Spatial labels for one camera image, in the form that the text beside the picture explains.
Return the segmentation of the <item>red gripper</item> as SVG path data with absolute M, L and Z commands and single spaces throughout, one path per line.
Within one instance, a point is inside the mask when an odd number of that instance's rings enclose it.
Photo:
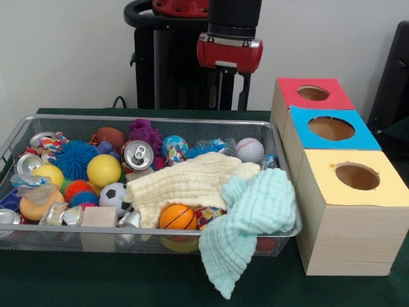
M 246 111 L 251 85 L 251 74 L 259 67 L 263 53 L 263 41 L 234 40 L 201 33 L 197 41 L 197 58 L 199 65 L 205 68 L 235 68 L 243 77 L 243 88 L 239 94 L 238 110 Z M 217 72 L 210 70 L 208 77 L 209 108 L 216 107 Z

